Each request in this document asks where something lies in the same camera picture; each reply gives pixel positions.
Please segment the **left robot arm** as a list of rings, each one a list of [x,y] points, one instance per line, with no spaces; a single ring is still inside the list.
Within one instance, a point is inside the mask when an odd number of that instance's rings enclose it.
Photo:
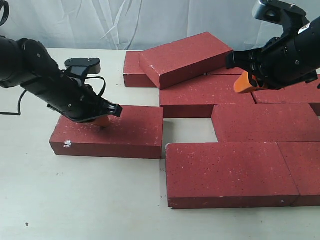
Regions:
[[[75,123],[105,127],[109,116],[119,118],[123,108],[103,98],[105,86],[95,93],[86,83],[99,77],[100,63],[99,58],[70,58],[64,63],[65,69],[60,69],[39,41],[0,39],[2,88],[20,86]]]

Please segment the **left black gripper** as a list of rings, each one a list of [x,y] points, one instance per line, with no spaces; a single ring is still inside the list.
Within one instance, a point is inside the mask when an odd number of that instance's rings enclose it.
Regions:
[[[102,129],[110,125],[109,116],[120,117],[123,108],[97,95],[92,87],[61,74],[38,77],[22,84],[22,88],[47,103],[76,123],[92,122]]]

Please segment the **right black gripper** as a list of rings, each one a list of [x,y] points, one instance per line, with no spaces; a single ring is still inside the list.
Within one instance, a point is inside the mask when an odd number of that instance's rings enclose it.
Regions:
[[[313,20],[296,35],[274,37],[263,48],[232,51],[225,58],[225,66],[244,70],[233,86],[237,94],[316,81],[320,68],[320,20]]]

